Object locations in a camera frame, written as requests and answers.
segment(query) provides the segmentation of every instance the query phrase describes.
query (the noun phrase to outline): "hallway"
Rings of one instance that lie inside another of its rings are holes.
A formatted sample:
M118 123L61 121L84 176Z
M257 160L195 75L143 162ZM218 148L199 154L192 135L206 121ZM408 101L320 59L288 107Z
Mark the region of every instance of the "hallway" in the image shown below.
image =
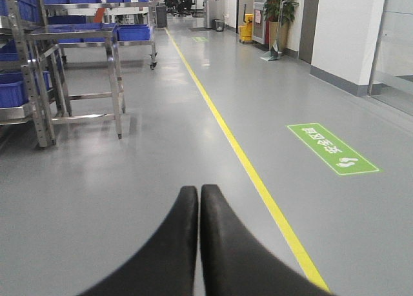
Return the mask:
M411 295L412 118L312 77L304 62L263 61L231 31L189 30L202 24L169 17L170 37L156 30L155 70L145 47L120 49L122 140L110 122L58 126L46 150L31 123L0 139L1 294L83 291L145 243L188 184L218 184L247 228L305 274L173 39L331 291ZM66 54L73 94L107 90L101 49ZM107 106L74 102L74 113L91 110ZM321 123L381 172L338 176L287 128L302 123Z

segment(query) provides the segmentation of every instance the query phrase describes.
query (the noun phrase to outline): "stainless steel rack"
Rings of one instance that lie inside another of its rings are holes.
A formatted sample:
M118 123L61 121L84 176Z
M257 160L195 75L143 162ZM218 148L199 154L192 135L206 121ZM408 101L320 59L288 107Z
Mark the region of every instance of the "stainless steel rack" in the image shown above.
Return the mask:
M43 98L46 99L48 95L46 88L43 91L41 90L45 93L43 95L39 95L37 92L35 77L37 80L43 80L43 73L38 75L34 70L35 63L30 56L32 51L29 49L26 40L26 33L40 26L40 24L22 19L17 0L5 0L5 2L8 16L0 17L0 39L13 38L15 40L19 59L17 61L0 62L0 69L20 69L22 71L29 102L20 107L0 108L0 125L21 124L33 120L39 146L46 147L52 143L47 118L43 111L45 103L49 104ZM39 86L45 87L44 82L39 83Z
M6 0L8 16L0 17L0 39L15 40L18 61L0 62L0 70L20 69L23 73L29 102L20 107L0 108L0 125L20 124L33 120L40 147L56 144L55 124L83 123L89 121L116 122L116 132L122 137L120 109L125 112L123 85L120 72L117 37L113 28L98 30L78 30L76 32L53 32L53 26L47 25L46 10L43 0L38 0L42 24L22 20L17 0ZM102 37L105 46L110 74L111 92L69 96L65 81L65 72L61 59L58 39ZM46 89L43 71L48 67L52 81L52 90ZM97 99L111 97L113 113L103 115L72 115L71 100ZM52 116L50 103L56 103L57 114Z
M155 23L155 13L156 13L157 1L149 2L134 2L134 3L90 3L90 4L54 4L54 5L44 5L45 10L69 10L69 9L88 9L88 8L148 8L148 21L150 25L150 39L142 41L118 41L119 46L146 46L150 45L152 47L152 53L150 54L151 69L156 67L156 40L154 26ZM104 46L104 43L65 43L60 44L61 48L82 48L82 47L97 47Z
M106 48L106 59L108 63L110 92L92 93L83 95L69 95L68 88L65 82L64 71L62 70L57 79L57 96L62 104L61 113L55 117L51 116L50 106L45 107L45 113L49 120L50 133L52 141L55 141L53 125L68 124L68 123L83 123L90 121L115 121L116 133L119 139L122 138L121 114L122 109L125 113L125 98L123 95L123 85L120 71L119 54L117 51L117 36L114 32L114 26L101 25L97 29L78 29L70 26L61 25L46 25L38 28L27 35L31 49L34 51L34 59L39 65L37 66L38 73L43 71L44 59L52 58L56 50L60 49L60 45L56 43L59 39L71 38L104 38L103 45ZM112 98L113 113L106 114L88 114L88 115L72 115L72 106L70 101L80 99L97 99L97 98Z

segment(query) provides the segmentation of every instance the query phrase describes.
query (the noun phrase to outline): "green floor sign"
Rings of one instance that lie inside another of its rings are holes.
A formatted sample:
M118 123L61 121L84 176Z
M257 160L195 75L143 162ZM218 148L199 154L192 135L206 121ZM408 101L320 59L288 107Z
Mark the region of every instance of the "green floor sign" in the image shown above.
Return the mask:
M192 38L197 43L202 43L202 42L208 41L208 38L206 38L206 37L192 37Z
M287 125L287 127L338 175L380 171L319 123Z

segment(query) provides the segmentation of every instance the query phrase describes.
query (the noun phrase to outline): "mop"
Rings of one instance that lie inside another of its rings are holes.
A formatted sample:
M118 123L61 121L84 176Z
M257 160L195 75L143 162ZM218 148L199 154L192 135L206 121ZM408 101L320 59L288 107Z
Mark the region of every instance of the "mop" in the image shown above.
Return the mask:
M282 51L278 49L278 41L279 41L279 35L281 33L281 22L283 20L283 7L284 7L284 1L280 0L280 6L279 6L279 14L278 14L278 28L277 28L277 35L274 40L274 43L272 44L271 50L264 53L263 56L260 58L263 59L264 61L275 61L277 59L280 59L281 56L283 56Z

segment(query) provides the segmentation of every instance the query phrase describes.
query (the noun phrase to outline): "glass wall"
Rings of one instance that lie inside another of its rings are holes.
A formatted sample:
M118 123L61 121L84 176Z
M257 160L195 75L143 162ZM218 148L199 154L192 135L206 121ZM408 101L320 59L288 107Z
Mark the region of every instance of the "glass wall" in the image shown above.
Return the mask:
M413 0L386 0L369 93L413 115Z

